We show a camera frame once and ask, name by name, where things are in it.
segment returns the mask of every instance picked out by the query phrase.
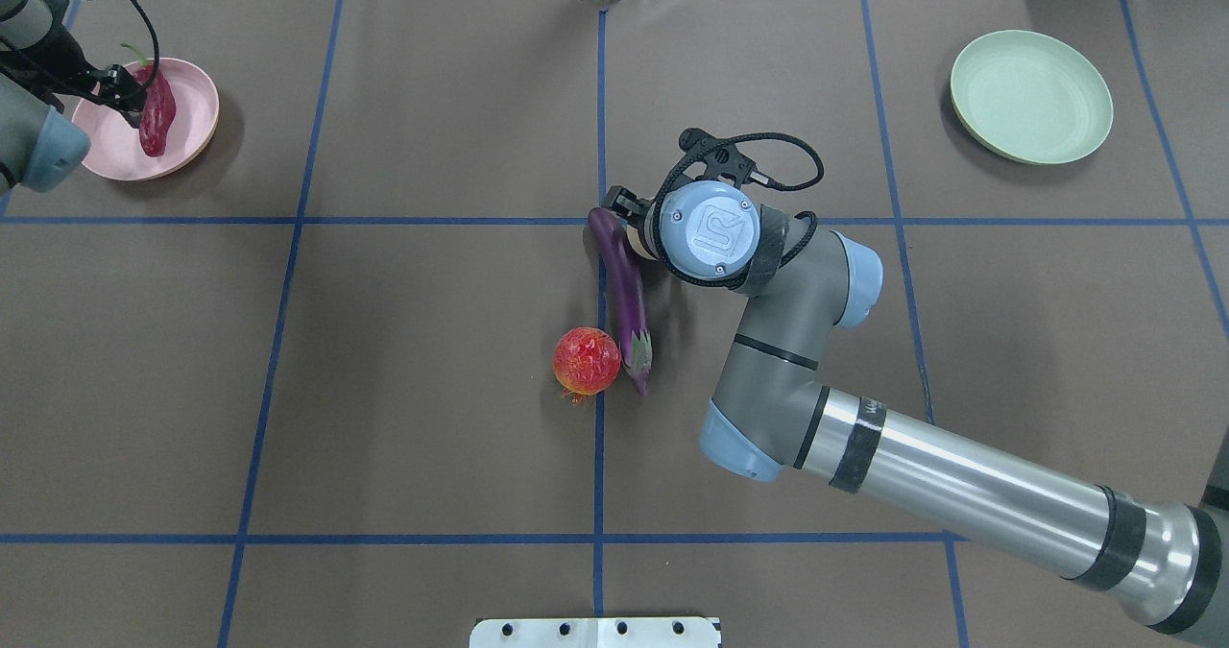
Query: plate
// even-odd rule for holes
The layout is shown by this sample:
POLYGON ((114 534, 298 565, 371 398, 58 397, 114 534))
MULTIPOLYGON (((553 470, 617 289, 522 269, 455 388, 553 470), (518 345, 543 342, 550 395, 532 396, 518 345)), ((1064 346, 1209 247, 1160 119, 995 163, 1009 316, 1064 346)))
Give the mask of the plate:
MULTIPOLYGON (((124 65, 135 73, 140 63, 124 65)), ((141 181, 175 172, 197 157, 218 129, 218 87, 200 68, 186 60, 162 58, 159 74, 171 85, 175 121, 166 135, 166 151, 154 159, 141 150, 139 132, 123 116, 87 101, 73 112, 73 123, 90 135, 90 154, 81 165, 104 178, 141 181)))
POLYGON ((1078 50, 1030 31, 973 41, 951 68, 956 116, 1000 156, 1032 165, 1078 161, 1113 124, 1110 89, 1078 50))

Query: black band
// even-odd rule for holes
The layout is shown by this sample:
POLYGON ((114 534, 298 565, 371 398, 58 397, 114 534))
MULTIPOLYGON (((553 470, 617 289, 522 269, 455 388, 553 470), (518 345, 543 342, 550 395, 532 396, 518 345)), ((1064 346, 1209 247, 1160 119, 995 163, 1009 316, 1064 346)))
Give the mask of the black band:
POLYGON ((820 364, 816 363, 816 360, 812 360, 810 358, 804 358, 803 355, 795 355, 794 353, 790 353, 789 350, 785 350, 784 348, 777 348, 775 346, 768 346, 767 343, 763 343, 761 341, 756 341, 755 338, 751 338, 751 337, 747 337, 747 336, 742 336, 741 333, 734 334, 734 342, 737 343, 739 346, 746 346, 747 348, 751 348, 753 350, 758 350, 758 352, 764 353, 767 355, 772 355, 773 358, 780 358, 782 360, 785 360, 787 363, 793 363, 795 365, 804 366, 804 368, 811 370, 812 373, 816 369, 820 369, 820 364))
POLYGON ((9 166, 5 166, 4 161, 0 161, 0 176, 4 176, 4 180, 9 181, 9 187, 17 186, 17 176, 12 175, 12 171, 9 170, 9 166))
POLYGON ((26 4, 28 2, 29 0, 21 0, 21 2, 18 2, 16 7, 9 10, 4 15, 0 15, 0 22, 7 22, 9 20, 16 17, 18 12, 26 9, 26 4))
POLYGON ((1118 494, 1110 487, 1099 486, 1110 504, 1110 520, 1105 526, 1105 541, 1093 559, 1093 566, 1075 578, 1077 585, 1089 590, 1105 591, 1122 583, 1139 559, 1148 530, 1148 514, 1129 494, 1118 494))
POLYGON ((849 430, 846 452, 841 455, 841 464, 837 465, 837 472, 828 484, 848 494, 858 493, 862 481, 866 478, 866 471, 870 470, 870 460, 879 449, 879 437, 884 433, 886 417, 887 407, 879 401, 862 398, 858 402, 858 419, 849 430))
POLYGON ((803 446, 798 449, 798 457, 794 459, 794 467, 801 468, 806 462, 806 455, 811 452, 811 444, 815 443, 815 433, 820 429, 820 418, 823 417, 823 407, 828 405, 828 387, 820 390, 820 400, 815 402, 811 411, 811 424, 806 427, 806 437, 803 438, 803 446))
POLYGON ((1200 504, 1229 512, 1229 489, 1222 489, 1214 484, 1203 487, 1203 499, 1200 504))
POLYGON ((1195 516, 1195 531, 1200 536, 1195 578, 1191 580, 1191 589, 1186 591, 1186 598, 1174 614, 1148 627, 1160 633, 1179 633, 1195 626, 1208 609, 1212 594, 1217 590, 1217 582, 1220 580, 1220 531, 1217 530, 1217 523, 1207 512, 1200 509, 1191 509, 1191 515, 1195 516))

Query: ur logo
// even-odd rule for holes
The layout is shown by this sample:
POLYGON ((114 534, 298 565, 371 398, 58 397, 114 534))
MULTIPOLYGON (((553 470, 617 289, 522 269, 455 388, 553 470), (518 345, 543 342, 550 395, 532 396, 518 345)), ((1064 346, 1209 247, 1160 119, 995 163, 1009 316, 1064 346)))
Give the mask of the ur logo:
POLYGON ((739 214, 708 204, 699 218, 692 245, 715 255, 731 256, 742 229, 747 226, 739 214))

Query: green plate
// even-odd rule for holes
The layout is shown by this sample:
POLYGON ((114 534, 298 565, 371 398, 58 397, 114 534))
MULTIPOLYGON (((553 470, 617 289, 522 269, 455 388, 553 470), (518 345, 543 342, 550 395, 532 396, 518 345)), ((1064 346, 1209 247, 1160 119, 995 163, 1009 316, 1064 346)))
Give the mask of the green plate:
POLYGON ((992 151, 1032 165, 1069 164, 1110 134, 1110 89, 1074 48, 1029 31, 988 33, 951 68, 960 122, 992 151))

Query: purple eggplant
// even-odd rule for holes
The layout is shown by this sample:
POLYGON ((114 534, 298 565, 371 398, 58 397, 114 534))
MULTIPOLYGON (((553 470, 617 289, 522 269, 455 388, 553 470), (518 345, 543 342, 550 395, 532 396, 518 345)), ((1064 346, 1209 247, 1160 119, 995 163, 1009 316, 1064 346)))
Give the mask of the purple eggplant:
POLYGON ((649 370, 653 368, 653 341, 649 338, 649 316, 644 307, 644 283, 635 253, 627 241, 623 221, 614 211, 597 207, 589 211, 589 230, 597 242, 597 252, 606 263, 610 288, 618 316, 618 346, 623 369, 632 377, 640 396, 649 391, 649 370))

